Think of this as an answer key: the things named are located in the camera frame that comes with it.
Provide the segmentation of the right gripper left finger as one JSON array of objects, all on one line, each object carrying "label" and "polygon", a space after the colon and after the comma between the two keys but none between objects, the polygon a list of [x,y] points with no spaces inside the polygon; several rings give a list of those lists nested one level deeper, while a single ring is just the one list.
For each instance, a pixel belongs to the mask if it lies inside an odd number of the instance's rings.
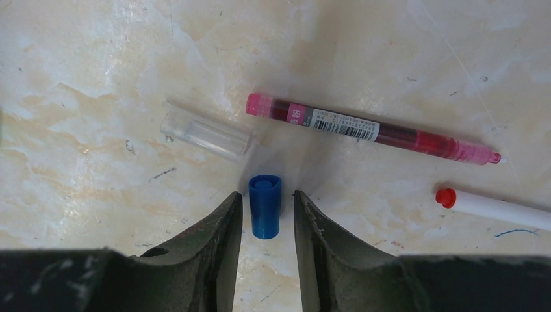
[{"label": "right gripper left finger", "polygon": [[232,311],[243,200],[232,192],[188,229],[138,257],[139,311]]}]

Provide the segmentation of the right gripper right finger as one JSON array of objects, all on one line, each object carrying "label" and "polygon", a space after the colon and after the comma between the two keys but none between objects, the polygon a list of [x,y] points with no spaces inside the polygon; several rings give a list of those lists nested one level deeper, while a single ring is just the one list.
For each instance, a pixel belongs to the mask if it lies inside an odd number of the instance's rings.
[{"label": "right gripper right finger", "polygon": [[383,252],[326,216],[303,191],[294,200],[294,239],[303,311],[390,311]]}]

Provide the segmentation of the blue cylindrical cap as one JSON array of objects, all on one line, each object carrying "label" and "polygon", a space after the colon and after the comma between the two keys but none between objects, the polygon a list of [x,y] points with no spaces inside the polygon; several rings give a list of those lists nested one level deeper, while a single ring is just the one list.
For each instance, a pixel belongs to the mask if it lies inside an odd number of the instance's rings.
[{"label": "blue cylindrical cap", "polygon": [[272,239],[279,233],[282,182],[274,175],[257,175],[248,182],[252,232],[258,239]]}]

